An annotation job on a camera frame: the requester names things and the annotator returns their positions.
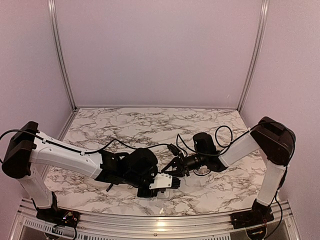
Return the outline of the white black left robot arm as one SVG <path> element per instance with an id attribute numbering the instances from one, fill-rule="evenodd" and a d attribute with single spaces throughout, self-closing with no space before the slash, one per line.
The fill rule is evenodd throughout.
<path id="1" fill-rule="evenodd" d="M 19 181 L 36 208 L 53 223 L 63 219 L 63 211 L 57 207 L 56 195 L 40 177 L 37 164 L 79 173 L 112 186 L 126 184 L 137 188 L 140 198 L 155 197 L 159 190 L 172 185 L 172 178 L 159 172 L 157 157 L 148 147 L 135 148 L 131 153 L 113 153 L 105 148 L 86 150 L 39 131 L 34 121 L 21 129 L 7 130 L 1 137 L 8 134 L 13 136 L 1 161 L 2 171 Z"/>

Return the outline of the dark blue battery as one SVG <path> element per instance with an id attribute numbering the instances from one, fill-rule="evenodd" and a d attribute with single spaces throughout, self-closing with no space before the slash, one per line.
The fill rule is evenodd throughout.
<path id="1" fill-rule="evenodd" d="M 109 191 L 112 189 L 113 186 L 114 186 L 113 184 L 110 184 L 110 185 L 108 186 L 108 188 L 106 189 L 106 191 L 109 192 Z"/>

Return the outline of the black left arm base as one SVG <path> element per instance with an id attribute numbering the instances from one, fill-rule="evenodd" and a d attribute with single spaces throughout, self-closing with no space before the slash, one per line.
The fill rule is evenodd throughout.
<path id="1" fill-rule="evenodd" d="M 37 211 L 36 218 L 57 226 L 76 228 L 80 213 L 75 210 L 58 207 L 57 196 L 53 191 L 51 192 L 51 196 L 52 204 L 49 208 L 35 208 Z"/>

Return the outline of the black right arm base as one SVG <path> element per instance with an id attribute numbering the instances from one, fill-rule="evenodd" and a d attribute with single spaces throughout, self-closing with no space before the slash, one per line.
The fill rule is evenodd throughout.
<path id="1" fill-rule="evenodd" d="M 275 219 L 272 213 L 271 203 L 263 205 L 259 203 L 257 199 L 254 200 L 251 209 L 232 213 L 230 218 L 234 229 L 266 224 Z"/>

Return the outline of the white air conditioner remote control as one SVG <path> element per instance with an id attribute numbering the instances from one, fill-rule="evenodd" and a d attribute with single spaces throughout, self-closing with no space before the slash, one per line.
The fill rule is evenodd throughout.
<path id="1" fill-rule="evenodd" d="M 157 198 L 158 199 L 168 199 L 170 197 L 171 190 L 170 188 L 161 188 L 158 192 Z"/>

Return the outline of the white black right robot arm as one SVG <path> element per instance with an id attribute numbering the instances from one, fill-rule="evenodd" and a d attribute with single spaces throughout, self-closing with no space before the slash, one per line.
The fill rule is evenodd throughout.
<path id="1" fill-rule="evenodd" d="M 217 150 L 217 138 L 208 133 L 197 133 L 192 140 L 194 148 L 191 155 L 184 155 L 177 145 L 170 147 L 175 157 L 162 172 L 182 178 L 203 166 L 211 172 L 221 173 L 243 158 L 259 160 L 265 169 L 264 178 L 247 219 L 252 224 L 260 223 L 267 216 L 266 208 L 276 199 L 276 193 L 284 184 L 296 149 L 294 132 L 265 116 L 221 150 Z"/>

